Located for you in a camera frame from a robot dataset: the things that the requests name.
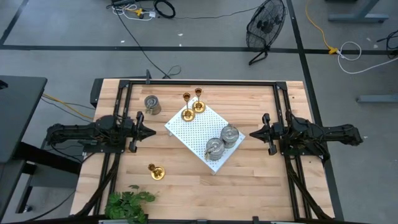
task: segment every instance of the metal container lid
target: metal container lid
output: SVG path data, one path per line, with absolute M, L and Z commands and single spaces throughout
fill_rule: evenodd
M 221 130 L 221 138 L 225 142 L 236 142 L 236 140 L 238 140 L 238 137 L 239 137 L 239 131 L 231 124 L 225 126 Z
M 147 96 L 146 98 L 145 98 L 145 106 L 148 108 L 148 109 L 153 109 L 153 108 L 155 108 L 158 104 L 159 104 L 159 100 L 157 99 L 157 97 L 156 96 L 154 96 L 154 95 L 151 95 L 151 96 Z
M 212 138 L 206 144 L 206 151 L 217 156 L 224 152 L 224 143 L 219 138 Z

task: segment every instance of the white cable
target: white cable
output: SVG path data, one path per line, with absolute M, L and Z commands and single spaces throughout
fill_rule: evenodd
M 126 17 L 127 19 L 130 19 L 130 20 L 137 20 L 137 21 L 150 21 L 153 17 L 151 17 L 150 19 L 138 19 L 138 18 L 131 18 L 131 17 L 129 17 L 129 16 L 127 16 L 127 14 L 126 14 L 126 9 L 132 9 L 132 10 L 136 10 L 138 7 L 137 7 L 137 5 L 135 5 L 135 4 L 130 4 L 130 5 L 127 5 L 126 7 L 122 7 L 122 8 L 117 8 L 117 9 L 115 9 L 113 6 L 112 6 L 112 13 L 113 14 L 115 14 L 115 15 L 118 15 L 119 14 L 119 16 L 121 16 L 121 15 L 123 15 L 124 17 Z
M 359 48 L 359 55 L 358 55 L 358 57 L 356 57 L 356 58 L 347 58 L 347 57 L 345 57 L 345 56 L 343 55 L 343 47 L 344 47 L 344 45 L 346 45 L 346 44 L 354 44 L 354 45 L 356 45 L 356 46 Z M 380 63 L 380 64 L 378 64 L 378 65 L 374 65 L 374 66 L 369 67 L 369 68 L 367 68 L 367 69 L 364 69 L 364 70 L 362 70 L 362 71 L 358 71 L 358 72 L 347 72 L 347 71 L 346 71 L 345 69 L 343 69 L 343 67 L 341 66 L 340 58 L 343 58 L 343 59 L 348 60 L 348 61 L 350 61 L 350 62 L 353 62 L 353 61 L 355 61 L 355 60 L 358 60 L 358 59 L 361 57 L 362 48 L 361 48 L 357 43 L 355 43 L 355 42 L 347 41 L 347 42 L 343 43 L 343 45 L 340 47 L 340 51 L 339 51 L 339 50 L 337 51 L 337 54 L 338 54 L 338 56 L 337 56 L 337 62 L 338 62 L 338 65 L 340 66 L 340 68 L 342 69 L 342 71 L 344 71 L 345 73 L 348 73 L 348 74 L 352 74 L 352 75 L 353 75 L 353 74 L 359 74 L 359 73 L 366 72 L 366 71 L 368 71 L 368 70 L 370 70 L 370 69 L 376 68 L 376 67 L 381 66 L 381 65 L 388 64 L 388 63 L 393 62 L 393 61 L 395 61 L 395 60 L 398 59 L 398 57 L 397 57 L 397 58 L 392 59 L 392 60 L 390 60 L 390 61 L 386 61 L 386 62 L 384 62 L 384 63 Z

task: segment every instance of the gold candlestick holder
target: gold candlestick holder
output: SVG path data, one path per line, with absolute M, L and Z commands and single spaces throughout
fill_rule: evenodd
M 181 118 L 186 122 L 193 121 L 193 119 L 195 118 L 195 112 L 188 107 L 188 102 L 191 98 L 191 94 L 184 93 L 183 97 L 185 102 L 187 103 L 187 108 L 182 111 Z
M 155 180 L 161 180 L 166 174 L 163 167 L 155 166 L 154 164 L 149 164 L 148 169 L 150 170 L 150 175 Z
M 206 110 L 206 104 L 204 102 L 200 101 L 201 93 L 202 93 L 201 88 L 195 89 L 195 94 L 198 97 L 198 101 L 194 102 L 192 105 L 192 109 L 194 110 L 195 113 L 203 113 Z

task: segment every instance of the black desk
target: black desk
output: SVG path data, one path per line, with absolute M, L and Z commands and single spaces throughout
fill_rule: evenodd
M 46 78 L 0 76 L 0 220 L 22 173 L 32 175 L 31 161 L 79 174 L 81 164 L 21 142 L 44 91 Z

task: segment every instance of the fan stand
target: fan stand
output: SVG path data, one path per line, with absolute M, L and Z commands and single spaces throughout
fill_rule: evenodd
M 269 51 L 269 47 L 265 47 L 264 49 L 262 49 L 259 54 L 257 54 L 252 60 L 250 60 L 249 65 L 252 65 L 252 64 L 254 64 L 256 62 L 259 62 L 259 61 L 267 58 L 268 51 Z M 257 59 L 262 54 L 264 54 L 264 56 L 262 58 L 260 58 L 260 59 Z

